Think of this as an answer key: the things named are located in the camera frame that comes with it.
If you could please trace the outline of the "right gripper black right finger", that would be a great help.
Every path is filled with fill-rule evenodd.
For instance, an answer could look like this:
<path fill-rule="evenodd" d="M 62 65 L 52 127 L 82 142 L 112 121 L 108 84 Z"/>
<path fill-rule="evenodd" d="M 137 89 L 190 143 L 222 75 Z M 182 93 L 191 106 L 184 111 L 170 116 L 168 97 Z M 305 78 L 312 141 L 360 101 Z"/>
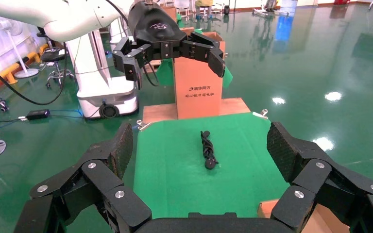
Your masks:
<path fill-rule="evenodd" d="M 271 218 L 301 232 L 317 205 L 329 209 L 352 233 L 373 233 L 373 180 L 332 160 L 316 143 L 271 123 L 267 150 L 289 184 Z"/>

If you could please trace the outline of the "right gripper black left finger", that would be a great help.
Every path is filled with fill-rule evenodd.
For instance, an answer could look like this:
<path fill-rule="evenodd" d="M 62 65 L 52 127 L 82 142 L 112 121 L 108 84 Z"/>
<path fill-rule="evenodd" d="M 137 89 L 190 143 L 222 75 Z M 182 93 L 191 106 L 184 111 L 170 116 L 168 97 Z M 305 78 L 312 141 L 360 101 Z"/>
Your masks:
<path fill-rule="evenodd" d="M 111 139 L 92 144 L 76 164 L 36 184 L 15 232 L 64 233 L 89 206 L 113 232 L 136 232 L 152 212 L 123 182 L 133 145 L 132 126 L 121 124 Z"/>

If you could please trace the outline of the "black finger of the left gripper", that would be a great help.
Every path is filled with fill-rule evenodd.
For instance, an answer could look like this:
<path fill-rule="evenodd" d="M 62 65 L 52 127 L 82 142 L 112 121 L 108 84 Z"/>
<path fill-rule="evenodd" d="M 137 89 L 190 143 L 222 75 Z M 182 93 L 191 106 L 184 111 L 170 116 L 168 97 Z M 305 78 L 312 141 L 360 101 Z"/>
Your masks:
<path fill-rule="evenodd" d="M 138 45 L 129 37 L 123 37 L 112 50 L 115 69 L 124 73 L 126 80 L 142 88 L 141 69 L 152 60 L 151 44 Z"/>
<path fill-rule="evenodd" d="M 225 74 L 226 65 L 220 42 L 201 33 L 191 32 L 181 42 L 181 56 L 208 63 L 209 68 L 220 78 Z"/>

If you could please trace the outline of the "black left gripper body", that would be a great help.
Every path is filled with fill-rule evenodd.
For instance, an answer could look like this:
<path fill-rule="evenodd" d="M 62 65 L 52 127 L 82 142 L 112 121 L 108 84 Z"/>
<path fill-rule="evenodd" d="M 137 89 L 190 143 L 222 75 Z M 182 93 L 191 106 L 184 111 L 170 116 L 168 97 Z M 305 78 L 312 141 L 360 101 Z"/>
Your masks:
<path fill-rule="evenodd" d="M 187 34 L 157 3 L 133 3 L 128 22 L 136 45 L 146 49 L 147 60 L 181 57 L 182 42 Z"/>

